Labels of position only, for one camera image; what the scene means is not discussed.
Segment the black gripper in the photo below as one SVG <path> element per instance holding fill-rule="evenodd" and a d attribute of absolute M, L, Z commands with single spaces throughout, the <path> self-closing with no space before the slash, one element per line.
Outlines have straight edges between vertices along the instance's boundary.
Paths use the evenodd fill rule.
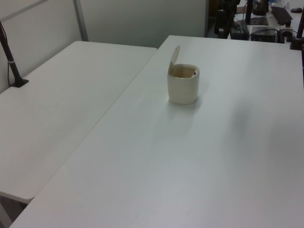
<path fill-rule="evenodd" d="M 219 9 L 217 13 L 214 33 L 219 34 L 224 32 L 225 28 L 225 11 L 231 10 L 228 13 L 227 20 L 227 32 L 230 33 L 230 30 L 233 27 L 235 11 L 237 10 L 238 0 L 219 0 Z"/>

